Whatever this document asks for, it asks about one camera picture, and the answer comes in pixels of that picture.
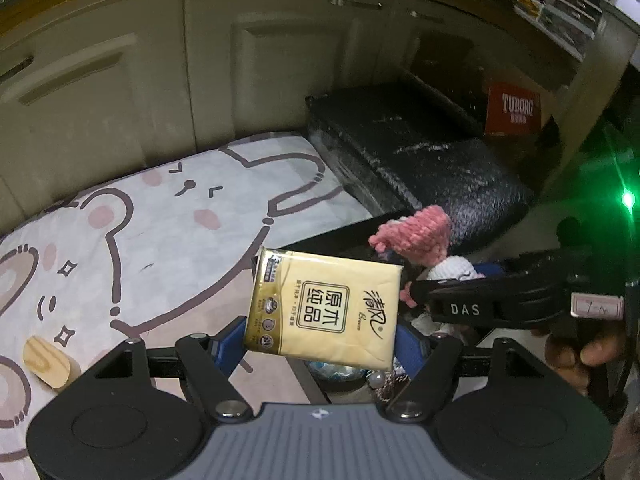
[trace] person's hand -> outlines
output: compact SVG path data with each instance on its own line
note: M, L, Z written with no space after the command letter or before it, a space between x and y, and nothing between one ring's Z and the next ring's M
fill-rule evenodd
M533 331L545 335L545 331ZM565 381L587 394L591 380L590 368L619 359L625 349L625 326L620 322L605 322L596 338L583 348L575 341L550 335L546 340L545 360Z

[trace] bed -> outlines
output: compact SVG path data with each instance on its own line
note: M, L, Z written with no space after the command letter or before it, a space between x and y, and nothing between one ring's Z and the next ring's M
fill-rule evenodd
M31 335L86 370L127 337L172 346L246 314L251 259L370 218L308 141L260 134L52 206L0 242L0 478L36 479L24 436L54 395L22 364ZM285 358L249 352L231 382L254 410L308 402ZM157 386L180 394L177 380Z

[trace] black cushion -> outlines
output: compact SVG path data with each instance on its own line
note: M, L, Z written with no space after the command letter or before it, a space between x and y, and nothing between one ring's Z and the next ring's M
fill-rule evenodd
M533 200L482 140L413 88L342 89L308 98L307 105L310 140L338 176L350 176L348 189L385 205L441 206L453 223L452 254L491 242Z

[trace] label sticker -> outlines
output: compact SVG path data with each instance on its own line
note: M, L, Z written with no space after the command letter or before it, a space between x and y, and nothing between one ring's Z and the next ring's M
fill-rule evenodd
M267 283L273 283L276 280L276 270L282 261L282 257L277 254L272 254L267 260L267 264L264 269L263 280Z
M625 300L601 294L571 294L571 315L587 319L625 319Z

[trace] knitted doll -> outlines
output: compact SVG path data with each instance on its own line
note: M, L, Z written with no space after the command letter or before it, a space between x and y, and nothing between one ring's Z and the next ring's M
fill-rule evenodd
M402 217L382 224L378 232L369 237L369 245L379 255L394 251L414 265L426 267L418 280L473 280L484 278L462 256L447 257L451 219L440 206L431 205L411 217ZM408 307L417 306L409 294L411 282L400 291L400 299ZM412 325L425 335L434 332L456 332L455 327L437 323L425 312L412 320Z

